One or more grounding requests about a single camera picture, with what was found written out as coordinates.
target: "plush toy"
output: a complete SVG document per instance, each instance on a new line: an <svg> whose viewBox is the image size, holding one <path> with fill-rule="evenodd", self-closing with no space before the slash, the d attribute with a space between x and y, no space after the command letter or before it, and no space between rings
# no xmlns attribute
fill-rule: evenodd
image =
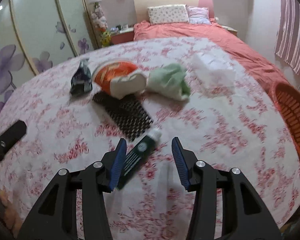
<svg viewBox="0 0 300 240"><path fill-rule="evenodd" d="M104 32L101 35L101 43L102 43L102 47L109 47L110 45L112 45L111 42L111 34L109 32Z"/></svg>
<svg viewBox="0 0 300 240"><path fill-rule="evenodd" d="M93 22L97 24L101 32L105 32L108 28L106 17L103 14L103 10L99 4L96 2L94 5L94 12L91 14Z"/></svg>

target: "fabric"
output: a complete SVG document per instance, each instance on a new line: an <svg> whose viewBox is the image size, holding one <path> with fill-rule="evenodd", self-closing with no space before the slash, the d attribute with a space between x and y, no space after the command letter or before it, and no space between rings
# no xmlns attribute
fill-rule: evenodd
<svg viewBox="0 0 300 240"><path fill-rule="evenodd" d="M189 22L192 24L211 24L209 21L209 9L187 6Z"/></svg>
<svg viewBox="0 0 300 240"><path fill-rule="evenodd" d="M203 26L213 31L211 26ZM202 92L190 62L193 54L206 51L233 66L237 74L234 93ZM154 68L178 62L187 68L185 78L191 88L186 104L155 93L139 97L162 137L121 191L104 194L114 240L186 239L194 193L186 192L180 183L171 153L175 136L185 149L214 168L241 169L279 227L298 208L300 164L289 130L261 86L220 46L207 38L180 37L124 43L88 55L91 71L100 62L116 57L129 59L146 75ZM27 125L27 134L0 163L0 188L22 219L59 169L84 169L101 160L123 137L103 107L91 101L99 91L95 83L87 97L69 101L70 78L84 57L63 62L17 88L0 114L0 133L18 119ZM143 135L128 143L127 151L141 138ZM81 207L79 191L80 238ZM216 237L221 235L221 218L218 191Z"/></svg>
<svg viewBox="0 0 300 240"><path fill-rule="evenodd" d="M199 0L198 7L209 8L209 19L214 19L214 8L212 0Z"/></svg>
<svg viewBox="0 0 300 240"><path fill-rule="evenodd" d="M275 53L300 77L300 4L281 0L281 19Z"/></svg>
<svg viewBox="0 0 300 240"><path fill-rule="evenodd" d="M148 7L151 24L189 22L185 4Z"/></svg>
<svg viewBox="0 0 300 240"><path fill-rule="evenodd" d="M149 73L147 90L157 92L177 101L187 100L190 87L185 81L186 68L172 63L162 68L156 68Z"/></svg>
<svg viewBox="0 0 300 240"><path fill-rule="evenodd" d="M151 25L143 21L134 26L134 33L135 41L184 36L208 38L229 53L232 59L237 60L267 93L273 82L288 83L278 67L217 23L211 25L185 23Z"/></svg>

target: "pink pillow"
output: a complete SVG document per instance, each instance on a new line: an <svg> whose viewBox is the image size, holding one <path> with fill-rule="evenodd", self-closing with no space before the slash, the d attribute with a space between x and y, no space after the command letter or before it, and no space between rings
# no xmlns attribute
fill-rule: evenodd
<svg viewBox="0 0 300 240"><path fill-rule="evenodd" d="M187 9L190 23L210 24L208 8L187 6Z"/></svg>

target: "white plastic bag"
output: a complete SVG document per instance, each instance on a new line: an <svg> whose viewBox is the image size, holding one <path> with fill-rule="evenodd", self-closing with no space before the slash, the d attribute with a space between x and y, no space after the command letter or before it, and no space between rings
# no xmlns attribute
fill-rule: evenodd
<svg viewBox="0 0 300 240"><path fill-rule="evenodd" d="M207 97L234 93L236 72L225 60L210 53L195 54L191 66L201 81L203 94Z"/></svg>

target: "yellow plush toy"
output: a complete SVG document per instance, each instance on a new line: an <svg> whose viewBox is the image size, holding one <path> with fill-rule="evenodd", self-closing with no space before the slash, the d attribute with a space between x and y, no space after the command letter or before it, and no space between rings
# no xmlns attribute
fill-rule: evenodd
<svg viewBox="0 0 300 240"><path fill-rule="evenodd" d="M110 45L113 45L111 42L111 34L108 31L105 31L102 35L101 35L101 43L102 43L102 47L109 47Z"/></svg>

